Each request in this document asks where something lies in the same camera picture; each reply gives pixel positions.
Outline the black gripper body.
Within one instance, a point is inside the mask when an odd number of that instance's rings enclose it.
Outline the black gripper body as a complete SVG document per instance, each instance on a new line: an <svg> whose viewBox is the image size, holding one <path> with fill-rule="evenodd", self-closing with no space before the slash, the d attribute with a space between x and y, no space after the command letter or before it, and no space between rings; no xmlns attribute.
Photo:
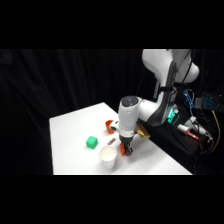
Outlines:
<svg viewBox="0 0 224 224"><path fill-rule="evenodd" d="M126 145L130 145L131 144L131 142L133 141L133 137L134 136L132 136L132 137L123 137L123 136L121 136L120 134L119 134L119 139L120 139L120 142L122 143L122 144L126 144Z"/></svg>

